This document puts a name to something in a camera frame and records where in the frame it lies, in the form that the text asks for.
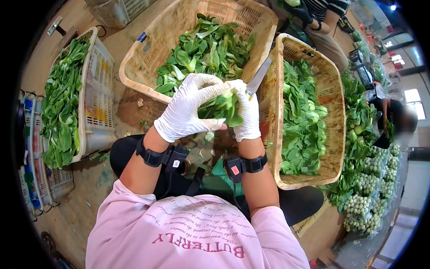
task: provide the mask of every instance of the dirty floor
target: dirty floor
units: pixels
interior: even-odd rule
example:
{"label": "dirty floor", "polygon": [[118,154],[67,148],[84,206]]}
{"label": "dirty floor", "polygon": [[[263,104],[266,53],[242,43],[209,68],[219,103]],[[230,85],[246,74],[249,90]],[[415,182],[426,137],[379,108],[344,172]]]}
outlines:
{"label": "dirty floor", "polygon": [[[107,34],[100,39],[115,59],[114,98],[116,113],[116,136],[124,137],[126,133],[141,133],[139,121],[145,119],[152,125],[154,119],[163,112],[165,105],[158,103],[143,94],[125,87],[119,80],[118,71],[122,59],[142,31],[174,0],[157,0],[143,13],[137,16],[125,29],[107,29]],[[63,17],[61,26],[67,31],[71,26],[79,33],[99,23],[85,9],[84,0],[69,0],[58,11]],[[349,13],[347,17],[355,29],[358,22]],[[99,36],[104,31],[98,27]],[[354,50],[352,40],[346,33],[336,30],[335,39],[340,43],[346,54]],[[59,52],[59,33],[52,36],[43,35],[39,40],[27,64],[22,78],[21,88],[25,91],[35,91],[44,94],[44,85],[51,65]],[[138,107],[139,98],[144,105]],[[75,189],[64,196],[59,207],[38,217],[35,226],[39,232],[48,231],[54,238],[58,250],[76,267],[85,267],[85,251],[87,238],[91,232],[102,201],[112,190],[117,177],[113,173],[109,160],[99,162],[85,159],[74,163]],[[336,208],[325,210],[299,241],[309,260],[316,259],[325,249],[330,247],[341,232],[342,219]]]}

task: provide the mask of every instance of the pink shirt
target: pink shirt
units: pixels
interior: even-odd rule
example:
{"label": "pink shirt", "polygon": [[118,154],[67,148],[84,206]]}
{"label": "pink shirt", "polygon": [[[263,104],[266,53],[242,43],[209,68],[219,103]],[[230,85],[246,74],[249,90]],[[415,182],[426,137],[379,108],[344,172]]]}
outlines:
{"label": "pink shirt", "polygon": [[98,209],[87,268],[309,268],[278,207],[251,223],[213,195],[136,195],[119,180]]}

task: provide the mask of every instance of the black glove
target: black glove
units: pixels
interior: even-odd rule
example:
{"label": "black glove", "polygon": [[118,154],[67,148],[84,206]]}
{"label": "black glove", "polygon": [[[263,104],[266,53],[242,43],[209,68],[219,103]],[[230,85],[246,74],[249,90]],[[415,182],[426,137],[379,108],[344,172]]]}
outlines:
{"label": "black glove", "polygon": [[303,0],[300,0],[299,6],[292,7],[285,3],[285,1],[283,1],[283,5],[286,11],[299,18],[304,24],[308,25],[313,22],[313,16],[307,10],[306,4]]}

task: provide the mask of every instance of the black pants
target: black pants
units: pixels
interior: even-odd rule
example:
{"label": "black pants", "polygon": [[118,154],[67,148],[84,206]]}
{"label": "black pants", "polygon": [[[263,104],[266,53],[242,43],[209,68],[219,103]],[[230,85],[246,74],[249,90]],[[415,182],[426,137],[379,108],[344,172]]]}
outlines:
{"label": "black pants", "polygon": [[[128,161],[132,157],[136,150],[136,144],[142,135],[132,135],[121,139],[118,139],[111,149],[111,166],[114,173],[119,178]],[[180,196],[187,193],[190,187],[190,180],[186,179],[181,174],[174,172],[172,173],[171,187],[166,197]],[[157,200],[162,197],[168,189],[169,178],[164,173],[161,173],[157,185],[154,190],[155,197]],[[323,205],[324,195],[323,193],[311,186],[303,187],[301,189],[279,191],[279,204],[282,211],[284,212],[285,219],[290,226],[301,222],[302,220],[315,214]],[[210,194],[207,191],[198,189],[195,195]],[[224,200],[235,204],[233,197],[221,197]],[[242,213],[250,220],[249,208],[246,202],[245,196],[236,197],[237,204],[240,206]]]}

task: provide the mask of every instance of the striped shirt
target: striped shirt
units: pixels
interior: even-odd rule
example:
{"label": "striped shirt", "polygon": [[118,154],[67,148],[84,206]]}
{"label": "striped shirt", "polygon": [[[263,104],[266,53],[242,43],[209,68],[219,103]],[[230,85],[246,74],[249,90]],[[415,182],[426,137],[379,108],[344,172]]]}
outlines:
{"label": "striped shirt", "polygon": [[303,0],[307,10],[314,14],[320,22],[326,17],[327,10],[331,10],[339,16],[347,12],[348,0]]}

